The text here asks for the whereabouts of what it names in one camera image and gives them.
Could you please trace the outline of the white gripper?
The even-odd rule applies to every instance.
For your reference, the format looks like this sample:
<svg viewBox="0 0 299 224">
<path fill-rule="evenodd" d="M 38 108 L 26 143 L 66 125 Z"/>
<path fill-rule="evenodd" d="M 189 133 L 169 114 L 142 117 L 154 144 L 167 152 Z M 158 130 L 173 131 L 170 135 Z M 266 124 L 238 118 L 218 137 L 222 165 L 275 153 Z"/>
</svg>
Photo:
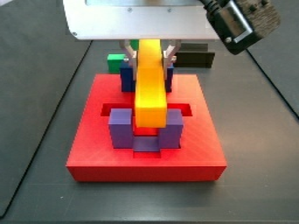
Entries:
<svg viewBox="0 0 299 224">
<path fill-rule="evenodd" d="M 78 39 L 121 39 L 137 79 L 138 51 L 130 39 L 170 39 L 163 75 L 175 62 L 181 39 L 218 39 L 199 0 L 63 0 L 70 32 Z"/>
</svg>

